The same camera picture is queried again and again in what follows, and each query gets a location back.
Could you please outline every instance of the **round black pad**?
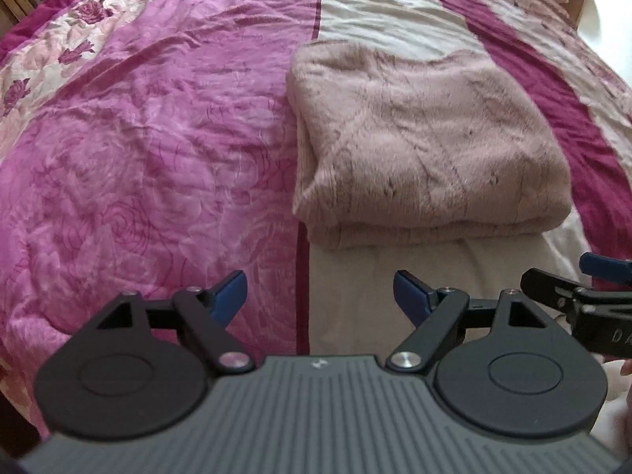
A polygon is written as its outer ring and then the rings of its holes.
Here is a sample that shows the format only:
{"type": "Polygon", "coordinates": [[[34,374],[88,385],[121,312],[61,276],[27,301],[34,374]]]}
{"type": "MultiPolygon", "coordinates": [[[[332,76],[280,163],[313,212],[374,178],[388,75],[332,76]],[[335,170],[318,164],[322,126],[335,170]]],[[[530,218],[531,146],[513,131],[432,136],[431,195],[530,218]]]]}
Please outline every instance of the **round black pad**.
{"type": "Polygon", "coordinates": [[[207,392],[202,363],[175,344],[128,331],[71,338],[40,369],[36,399],[55,431],[91,440],[156,433],[207,392]]]}
{"type": "Polygon", "coordinates": [[[546,438],[588,430],[606,397],[601,366],[575,340],[515,329],[467,342],[437,367],[435,387],[477,427],[546,438]]]}
{"type": "Polygon", "coordinates": [[[489,377],[501,389],[514,394],[543,394],[562,380],[562,368],[546,356],[512,353],[489,364],[489,377]]]}

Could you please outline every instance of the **metal rivet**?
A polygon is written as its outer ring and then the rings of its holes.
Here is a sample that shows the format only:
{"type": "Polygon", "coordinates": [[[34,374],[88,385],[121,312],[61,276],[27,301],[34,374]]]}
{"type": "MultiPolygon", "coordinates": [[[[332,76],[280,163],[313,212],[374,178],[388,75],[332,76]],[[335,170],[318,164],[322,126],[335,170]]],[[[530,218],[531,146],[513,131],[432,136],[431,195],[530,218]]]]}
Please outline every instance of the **metal rivet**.
{"type": "Polygon", "coordinates": [[[250,357],[246,353],[239,351],[229,351],[219,357],[222,367],[227,369],[243,369],[250,363],[250,357]]]}
{"type": "Polygon", "coordinates": [[[391,363],[400,369],[414,369],[421,365],[421,356],[412,351],[398,351],[391,356],[391,363]]]}

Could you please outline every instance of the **rose pattern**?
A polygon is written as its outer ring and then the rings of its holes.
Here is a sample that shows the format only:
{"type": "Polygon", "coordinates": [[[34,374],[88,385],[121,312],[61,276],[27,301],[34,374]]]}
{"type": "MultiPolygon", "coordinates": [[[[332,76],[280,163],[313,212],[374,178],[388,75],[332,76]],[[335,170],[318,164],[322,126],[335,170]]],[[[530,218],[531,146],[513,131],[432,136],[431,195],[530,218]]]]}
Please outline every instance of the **rose pattern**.
{"type": "MultiPolygon", "coordinates": [[[[70,37],[68,38],[68,42],[71,44],[75,43],[70,37]]],[[[37,42],[24,52],[22,68],[25,71],[43,72],[47,66],[51,65],[52,59],[57,58],[63,49],[60,41],[37,42]]],[[[33,80],[31,87],[35,86],[37,86],[37,84],[35,84],[35,80],[33,80]]]]}
{"type": "Polygon", "coordinates": [[[76,62],[77,60],[81,58],[82,53],[85,53],[85,52],[94,53],[94,50],[92,49],[93,46],[94,45],[90,41],[85,40],[74,50],[69,50],[68,48],[66,48],[59,55],[59,63],[65,64],[65,65],[72,64],[73,62],[76,62]]]}
{"type": "Polygon", "coordinates": [[[143,255],[152,234],[149,217],[135,200],[117,201],[96,216],[97,226],[108,228],[111,240],[124,251],[143,255]]]}
{"type": "Polygon", "coordinates": [[[18,101],[31,94],[31,89],[26,88],[26,84],[28,84],[29,80],[31,79],[24,78],[24,80],[14,80],[9,89],[4,93],[4,98],[2,99],[4,103],[4,113],[2,117],[7,117],[9,112],[15,108],[18,101]]]}
{"type": "Polygon", "coordinates": [[[105,0],[88,0],[84,4],[81,4],[75,10],[79,17],[87,24],[97,24],[103,21],[105,18],[114,15],[112,9],[106,9],[103,6],[105,0]]]}

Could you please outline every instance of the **wrinkled fabric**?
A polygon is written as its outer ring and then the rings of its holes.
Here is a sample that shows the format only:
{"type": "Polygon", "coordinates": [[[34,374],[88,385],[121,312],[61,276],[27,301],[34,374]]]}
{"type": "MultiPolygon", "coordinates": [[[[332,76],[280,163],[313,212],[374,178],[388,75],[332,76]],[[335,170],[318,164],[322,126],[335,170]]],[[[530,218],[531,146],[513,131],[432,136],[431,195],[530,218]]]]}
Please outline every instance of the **wrinkled fabric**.
{"type": "Polygon", "coordinates": [[[286,80],[299,135],[293,211],[313,245],[541,233],[571,211],[551,128],[487,55],[419,62],[318,41],[293,55],[286,80]]]}
{"type": "Polygon", "coordinates": [[[236,269],[249,295],[230,331],[258,357],[296,353],[284,75],[315,16],[316,0],[80,0],[5,66],[3,129],[26,126],[1,166],[0,336],[30,395],[119,291],[236,269]]]}

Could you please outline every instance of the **logo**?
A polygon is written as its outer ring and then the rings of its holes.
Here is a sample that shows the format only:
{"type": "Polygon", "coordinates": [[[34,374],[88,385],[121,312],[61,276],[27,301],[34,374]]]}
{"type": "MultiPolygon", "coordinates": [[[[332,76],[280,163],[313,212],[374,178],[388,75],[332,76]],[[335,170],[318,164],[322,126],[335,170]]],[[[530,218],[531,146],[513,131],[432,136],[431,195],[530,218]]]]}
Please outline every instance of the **logo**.
{"type": "Polygon", "coordinates": [[[616,344],[620,342],[621,339],[625,337],[625,344],[632,345],[632,333],[628,333],[628,331],[623,331],[621,328],[617,328],[614,331],[614,335],[612,335],[612,344],[616,344]]]}
{"type": "Polygon", "coordinates": [[[325,360],[324,358],[319,358],[318,360],[315,360],[312,362],[312,367],[318,370],[324,369],[328,365],[329,365],[329,362],[325,360]]]}

